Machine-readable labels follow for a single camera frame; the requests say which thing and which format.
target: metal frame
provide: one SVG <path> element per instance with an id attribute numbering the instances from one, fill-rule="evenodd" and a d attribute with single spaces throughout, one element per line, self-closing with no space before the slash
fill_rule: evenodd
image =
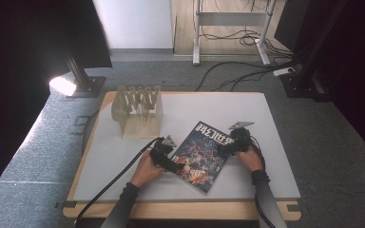
<path id="1" fill-rule="evenodd" d="M 259 56 L 265 65 L 271 64 L 266 55 L 263 43 L 265 41 L 266 32 L 273 15 L 276 0 L 270 2 L 268 11 L 266 12 L 201 12 L 201 0 L 197 0 L 196 24 L 193 64 L 200 64 L 200 26 L 252 26 L 262 27 L 263 30 L 259 39 L 256 39 Z"/>

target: forearm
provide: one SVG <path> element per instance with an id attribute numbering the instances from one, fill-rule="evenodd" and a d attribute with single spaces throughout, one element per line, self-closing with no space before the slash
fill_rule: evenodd
<path id="1" fill-rule="evenodd" d="M 140 188 L 132 183 L 127 183 L 120 199 L 109 213 L 107 219 L 102 225 L 102 228 L 125 228 L 139 191 Z"/>
<path id="2" fill-rule="evenodd" d="M 251 173 L 253 184 L 256 187 L 256 196 L 262 213 L 277 227 L 287 227 L 286 222 L 278 208 L 275 197 L 269 187 L 269 178 L 263 170 Z"/>

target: wall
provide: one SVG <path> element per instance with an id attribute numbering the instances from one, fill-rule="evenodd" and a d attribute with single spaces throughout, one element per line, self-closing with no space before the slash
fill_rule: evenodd
<path id="1" fill-rule="evenodd" d="M 93 0 L 109 48 L 173 48 L 170 0 Z"/>

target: magazine cover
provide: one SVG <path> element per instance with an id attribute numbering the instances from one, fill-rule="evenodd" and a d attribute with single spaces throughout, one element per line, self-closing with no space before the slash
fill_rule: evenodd
<path id="1" fill-rule="evenodd" d="M 218 156 L 217 145 L 232 141 L 218 129 L 199 122 L 171 157 L 173 162 L 184 164 L 176 175 L 206 194 L 229 157 Z"/>

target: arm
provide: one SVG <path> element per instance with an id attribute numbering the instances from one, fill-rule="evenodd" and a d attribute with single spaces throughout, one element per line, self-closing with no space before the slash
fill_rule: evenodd
<path id="1" fill-rule="evenodd" d="M 102 225 L 102 228 L 126 227 L 129 214 L 132 210 L 133 204 L 135 203 L 135 199 L 138 197 L 141 187 L 145 183 L 155 180 L 163 171 L 163 168 L 155 167 L 152 159 L 150 158 L 149 151 L 145 151 L 139 161 L 134 175 L 132 176 L 132 179 L 126 184 L 126 188 L 124 188 L 120 199 L 109 213 L 107 219 Z"/>
<path id="2" fill-rule="evenodd" d="M 242 160 L 244 166 L 251 171 L 251 178 L 256 187 L 256 200 L 259 203 L 260 210 L 273 224 L 273 226 L 267 225 L 263 218 L 259 221 L 260 227 L 287 227 L 269 187 L 269 177 L 263 170 L 257 152 L 250 146 L 246 152 L 237 152 L 237 156 Z"/>

